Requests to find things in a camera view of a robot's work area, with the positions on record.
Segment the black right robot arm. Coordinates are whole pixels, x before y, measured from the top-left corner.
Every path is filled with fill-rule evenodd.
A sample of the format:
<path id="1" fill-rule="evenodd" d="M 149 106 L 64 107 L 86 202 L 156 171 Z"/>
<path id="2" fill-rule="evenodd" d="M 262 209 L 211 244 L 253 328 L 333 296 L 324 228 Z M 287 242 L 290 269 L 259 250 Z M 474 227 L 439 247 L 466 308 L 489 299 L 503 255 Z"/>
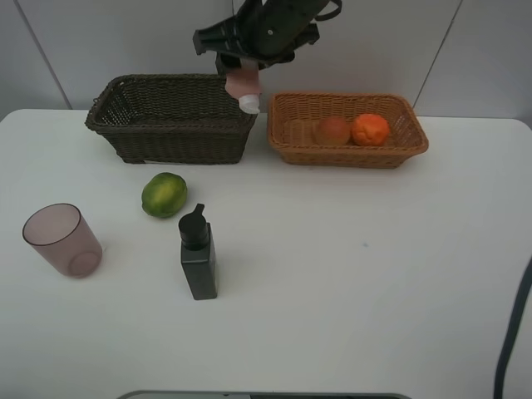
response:
<path id="1" fill-rule="evenodd" d="M 224 75 L 254 62 L 259 70 L 289 63 L 295 51 L 320 38 L 318 22 L 337 17 L 336 0 L 246 0 L 239 10 L 193 36 L 197 55 L 216 54 L 217 72 Z"/>

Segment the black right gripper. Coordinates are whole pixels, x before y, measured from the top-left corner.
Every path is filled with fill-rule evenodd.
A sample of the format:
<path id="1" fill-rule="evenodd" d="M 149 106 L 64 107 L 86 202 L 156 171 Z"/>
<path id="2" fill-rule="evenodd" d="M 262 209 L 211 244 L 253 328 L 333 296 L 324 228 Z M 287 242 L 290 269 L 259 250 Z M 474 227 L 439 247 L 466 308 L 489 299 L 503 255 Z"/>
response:
<path id="1" fill-rule="evenodd" d="M 232 17 L 195 31 L 195 51 L 214 52 L 219 75 L 241 69 L 245 62 L 259 69 L 291 62 L 298 48 L 319 39 L 313 22 L 318 14 L 318 1 L 246 1 Z"/>

